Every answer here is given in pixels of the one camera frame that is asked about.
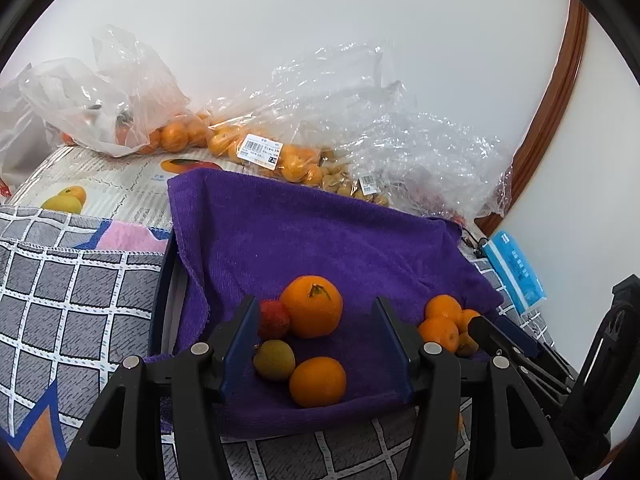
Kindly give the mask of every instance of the blue package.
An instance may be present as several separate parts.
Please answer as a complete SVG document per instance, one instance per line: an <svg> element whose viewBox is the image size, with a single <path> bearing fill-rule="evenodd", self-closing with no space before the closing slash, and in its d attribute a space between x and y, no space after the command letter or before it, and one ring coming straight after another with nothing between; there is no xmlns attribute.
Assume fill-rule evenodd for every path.
<svg viewBox="0 0 640 480"><path fill-rule="evenodd" d="M546 300L540 280L511 235L498 231L482 250L500 276L520 314L540 300Z"/></svg>

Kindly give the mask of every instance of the purple towel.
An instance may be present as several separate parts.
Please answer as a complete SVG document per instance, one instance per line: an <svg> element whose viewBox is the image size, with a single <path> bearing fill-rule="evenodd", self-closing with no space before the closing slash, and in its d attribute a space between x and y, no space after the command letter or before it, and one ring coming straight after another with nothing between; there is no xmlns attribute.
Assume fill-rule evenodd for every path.
<svg viewBox="0 0 640 480"><path fill-rule="evenodd" d="M460 228L317 189L237 173L193 170L169 180L178 250L191 285L182 312L179 349L231 317L245 294L279 297L293 279L329 279L344 300L329 336L293 336L296 361L329 356L347 374L342 402L298 408L287 384L261 380L252 367L244 385L218 410L223 434L258 438L303 433L376 416L401 400L374 335L370 308L387 296L399 317L418 324L424 305L450 294L489 313L502 296L457 247Z"/></svg>

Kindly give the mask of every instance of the silver screw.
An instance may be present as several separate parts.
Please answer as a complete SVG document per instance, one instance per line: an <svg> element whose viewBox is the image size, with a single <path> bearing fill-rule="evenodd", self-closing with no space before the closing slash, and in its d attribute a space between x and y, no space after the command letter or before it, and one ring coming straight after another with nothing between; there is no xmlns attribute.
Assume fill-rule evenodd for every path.
<svg viewBox="0 0 640 480"><path fill-rule="evenodd" d="M195 343L191 346L191 353L193 355L206 354L209 351L209 345L206 343Z"/></svg>
<svg viewBox="0 0 640 480"><path fill-rule="evenodd" d="M140 358L137 355L130 355L129 357L125 357L122 361L122 366L124 366L127 370L131 370L140 364Z"/></svg>
<svg viewBox="0 0 640 480"><path fill-rule="evenodd" d="M434 342L425 343L423 348L424 351L430 355L438 355L440 352L442 352L442 346Z"/></svg>
<svg viewBox="0 0 640 480"><path fill-rule="evenodd" d="M501 368L502 370L504 370L505 368L509 368L509 360L506 357L497 355L496 357L494 357L494 365L497 368Z"/></svg>

